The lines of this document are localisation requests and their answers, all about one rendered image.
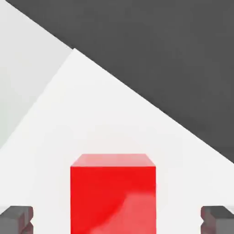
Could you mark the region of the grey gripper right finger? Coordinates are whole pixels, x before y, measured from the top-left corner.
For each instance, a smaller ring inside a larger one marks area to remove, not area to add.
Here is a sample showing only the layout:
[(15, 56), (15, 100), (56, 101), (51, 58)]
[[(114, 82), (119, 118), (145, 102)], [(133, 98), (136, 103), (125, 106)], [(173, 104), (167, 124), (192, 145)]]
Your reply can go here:
[(234, 213), (225, 206), (202, 206), (201, 234), (234, 234)]

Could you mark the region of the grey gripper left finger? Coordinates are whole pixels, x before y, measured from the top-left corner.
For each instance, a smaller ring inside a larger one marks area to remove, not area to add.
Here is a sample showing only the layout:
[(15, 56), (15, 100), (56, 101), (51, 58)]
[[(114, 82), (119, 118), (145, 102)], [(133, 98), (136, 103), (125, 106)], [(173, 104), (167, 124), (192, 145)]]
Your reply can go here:
[(0, 234), (33, 234), (32, 206), (9, 206), (0, 212)]

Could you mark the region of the small red cube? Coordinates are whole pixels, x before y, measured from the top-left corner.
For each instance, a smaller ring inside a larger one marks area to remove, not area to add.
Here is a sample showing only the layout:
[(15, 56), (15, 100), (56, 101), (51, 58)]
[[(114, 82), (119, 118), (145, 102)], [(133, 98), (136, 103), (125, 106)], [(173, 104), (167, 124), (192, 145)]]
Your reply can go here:
[(70, 168), (71, 234), (156, 234), (156, 167), (146, 154), (83, 154)]

